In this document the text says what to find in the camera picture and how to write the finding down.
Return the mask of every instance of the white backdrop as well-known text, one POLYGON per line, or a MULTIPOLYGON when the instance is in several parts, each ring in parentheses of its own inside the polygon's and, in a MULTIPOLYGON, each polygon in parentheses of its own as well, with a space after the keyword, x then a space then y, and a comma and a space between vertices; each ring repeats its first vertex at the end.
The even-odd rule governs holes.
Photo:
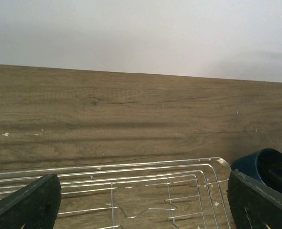
POLYGON ((282 1, 0 0, 0 64, 282 82, 282 1))

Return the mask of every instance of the wooden surface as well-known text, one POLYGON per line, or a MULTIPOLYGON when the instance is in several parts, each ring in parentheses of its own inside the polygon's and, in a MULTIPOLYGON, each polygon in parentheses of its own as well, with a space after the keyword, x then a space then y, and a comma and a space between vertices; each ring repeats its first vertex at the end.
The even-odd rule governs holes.
POLYGON ((282 152, 282 83, 0 65, 0 170, 266 147, 282 152))

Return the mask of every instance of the brown wood grain surface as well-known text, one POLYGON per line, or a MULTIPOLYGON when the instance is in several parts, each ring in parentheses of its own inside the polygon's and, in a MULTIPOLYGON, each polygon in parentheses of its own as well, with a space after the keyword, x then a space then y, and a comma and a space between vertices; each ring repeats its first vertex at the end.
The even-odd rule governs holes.
POLYGON ((282 83, 0 65, 0 170, 266 147, 282 152, 282 83))

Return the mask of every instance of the silver wire basket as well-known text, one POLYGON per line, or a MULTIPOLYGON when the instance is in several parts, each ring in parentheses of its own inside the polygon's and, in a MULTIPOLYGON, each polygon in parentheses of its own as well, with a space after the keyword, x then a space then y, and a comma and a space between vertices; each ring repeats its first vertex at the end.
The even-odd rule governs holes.
POLYGON ((62 201, 54 228, 231 228, 231 168, 220 157, 0 172, 0 199, 56 173, 62 201))

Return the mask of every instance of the metal wire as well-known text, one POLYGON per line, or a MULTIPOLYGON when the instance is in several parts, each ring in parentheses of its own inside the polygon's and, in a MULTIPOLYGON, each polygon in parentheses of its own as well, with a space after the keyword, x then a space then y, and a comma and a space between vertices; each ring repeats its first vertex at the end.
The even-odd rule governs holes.
POLYGON ((212 193, 209 188, 209 185, 215 184, 217 185, 217 194, 221 200, 224 216, 230 229, 230 220, 220 187, 220 183, 225 182, 228 179, 218 179, 217 170, 212 165, 212 163, 216 162, 218 162, 218 164, 227 172, 230 172, 229 164, 219 157, 0 172, 0 199, 25 186, 26 184, 40 178, 44 174, 56 173, 60 179, 60 184, 62 187, 62 198, 66 198, 72 194, 104 193, 104 195, 110 196, 111 201, 111 203, 108 204, 108 207, 103 208, 77 209, 73 211, 61 211, 60 209, 60 212, 58 213, 59 217, 75 216, 83 213, 91 214, 98 211, 106 211, 106 214, 109 214, 108 212, 111 210, 112 225, 106 225, 105 227, 100 227, 98 229, 124 229, 123 225, 116 224, 116 209, 119 210, 123 216, 130 219, 137 218, 149 211, 164 211, 166 213, 167 220, 169 220, 170 224, 173 225, 174 229, 180 229, 177 223, 178 220, 191 218, 195 215, 202 216, 203 226, 204 228, 207 228, 206 214, 203 203, 203 197, 205 193, 201 193, 200 191, 200 187, 205 187, 216 228, 219 228, 217 219, 218 217, 213 204, 212 193), (207 169, 210 169, 209 174, 213 175, 212 182, 208 182, 207 169), (137 176, 130 175, 131 173, 134 174, 136 172, 138 173, 137 176), (183 197, 173 198, 174 193, 171 191, 171 187, 173 185, 187 184, 191 182, 195 182, 196 184, 195 190, 197 192, 195 195, 186 195, 183 197), (169 207, 149 207, 138 212, 137 214, 131 215, 125 212, 121 206, 115 203, 115 191, 118 191, 122 188, 134 189, 139 187, 166 187, 168 199, 164 199, 164 202, 168 203, 169 207), (187 212, 186 214, 179 215, 176 214, 176 211, 178 210, 176 201, 180 200, 189 202, 194 198, 198 198, 200 211, 187 212))

